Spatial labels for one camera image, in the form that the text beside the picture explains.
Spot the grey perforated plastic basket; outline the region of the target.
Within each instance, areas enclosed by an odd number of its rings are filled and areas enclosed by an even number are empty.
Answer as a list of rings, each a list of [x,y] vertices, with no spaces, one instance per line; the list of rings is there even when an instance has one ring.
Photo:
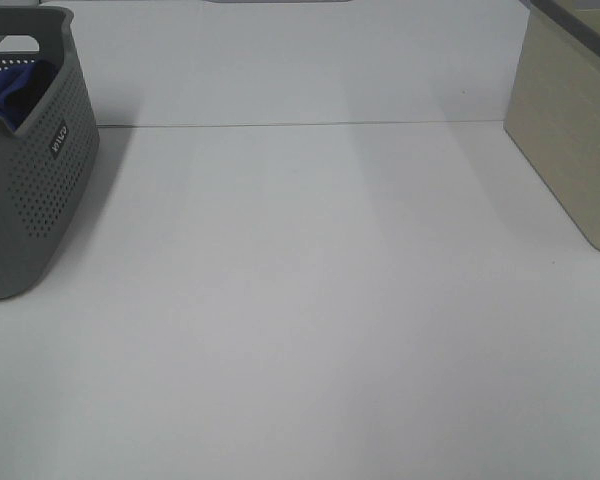
[[[0,300],[41,278],[87,186],[99,133],[61,7],[0,6],[0,37],[29,36],[35,52],[0,52],[0,71],[45,60],[53,83],[20,127],[0,118]]]

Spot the beige plastic bin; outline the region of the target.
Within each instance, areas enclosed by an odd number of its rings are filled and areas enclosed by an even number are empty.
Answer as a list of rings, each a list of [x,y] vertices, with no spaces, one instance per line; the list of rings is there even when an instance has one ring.
[[[504,129],[600,251],[600,1],[533,1]]]

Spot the blue microfibre towel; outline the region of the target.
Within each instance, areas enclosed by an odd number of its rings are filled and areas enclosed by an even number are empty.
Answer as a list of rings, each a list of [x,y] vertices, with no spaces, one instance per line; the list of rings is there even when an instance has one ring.
[[[44,96],[57,74],[45,60],[10,66],[0,71],[0,118],[17,130]]]

